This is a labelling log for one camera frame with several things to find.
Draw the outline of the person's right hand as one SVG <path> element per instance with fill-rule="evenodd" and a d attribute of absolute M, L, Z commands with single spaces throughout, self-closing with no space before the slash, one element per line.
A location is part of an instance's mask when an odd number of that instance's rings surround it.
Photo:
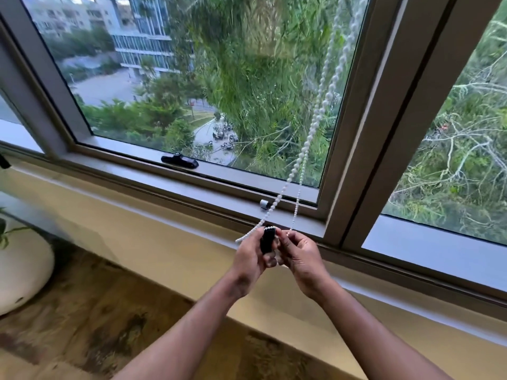
<path fill-rule="evenodd" d="M 293 274 L 301 292 L 311 300 L 322 303 L 323 291 L 331 280 L 316 243 L 300 232 L 293 231 L 294 249 L 280 253 L 280 261 Z"/>

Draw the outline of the person's left hand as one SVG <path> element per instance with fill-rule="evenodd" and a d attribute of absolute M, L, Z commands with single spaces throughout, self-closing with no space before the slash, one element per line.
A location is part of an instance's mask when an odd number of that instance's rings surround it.
<path fill-rule="evenodd" d="M 277 249 L 276 240 L 273 248 Z M 240 243 L 225 277 L 232 283 L 232 288 L 238 296 L 244 297 L 266 269 L 275 268 L 277 265 L 275 252 L 266 255 L 255 253 L 250 247 L 250 236 L 248 236 Z"/>

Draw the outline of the black chain tensioner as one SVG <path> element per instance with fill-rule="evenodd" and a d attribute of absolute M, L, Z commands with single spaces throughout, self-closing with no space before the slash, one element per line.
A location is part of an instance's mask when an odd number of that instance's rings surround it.
<path fill-rule="evenodd" d="M 263 230 L 263 236 L 260 239 L 260 250 L 263 255 L 272 253 L 275 239 L 277 238 L 276 227 L 268 226 Z"/>

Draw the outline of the person's left forearm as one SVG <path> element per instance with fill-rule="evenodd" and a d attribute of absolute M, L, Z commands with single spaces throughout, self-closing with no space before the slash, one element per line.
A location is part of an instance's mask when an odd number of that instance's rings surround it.
<path fill-rule="evenodd" d="M 165 334 L 111 380 L 191 380 L 232 305 L 260 273 L 231 268 Z"/>

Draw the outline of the person's right forearm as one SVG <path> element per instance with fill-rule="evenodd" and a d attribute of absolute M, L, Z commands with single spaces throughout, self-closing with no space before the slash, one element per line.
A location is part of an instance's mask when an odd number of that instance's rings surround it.
<path fill-rule="evenodd" d="M 329 317 L 368 380 L 453 380 L 330 277 L 300 287 Z"/>

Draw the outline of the white plant pot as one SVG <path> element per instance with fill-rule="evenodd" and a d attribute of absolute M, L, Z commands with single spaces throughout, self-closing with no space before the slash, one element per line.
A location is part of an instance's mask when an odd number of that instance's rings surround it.
<path fill-rule="evenodd" d="M 52 247 L 38 232 L 0 213 L 0 317 L 32 299 L 54 265 Z"/>

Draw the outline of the grey window frame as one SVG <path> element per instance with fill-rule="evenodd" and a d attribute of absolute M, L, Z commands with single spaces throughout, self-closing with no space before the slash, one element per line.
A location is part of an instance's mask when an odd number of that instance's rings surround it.
<path fill-rule="evenodd" d="M 473 250 L 500 248 L 487 241 L 396 218 L 379 218 L 388 194 L 409 165 L 501 0 L 371 0 L 367 2 L 344 101 L 336 120 L 320 188 L 302 187 L 296 230 L 323 242 L 325 256 L 377 278 L 407 285 L 494 317 L 507 313 L 507 291 L 440 268 L 479 273 L 466 258 Z M 84 115 L 29 18 L 21 0 L 0 0 L 0 28 L 13 68 L 43 114 L 27 122 L 47 155 L 18 156 L 63 176 L 246 233 L 274 203 L 284 182 L 199 161 L 195 169 L 166 165 L 164 153 L 85 132 Z"/>

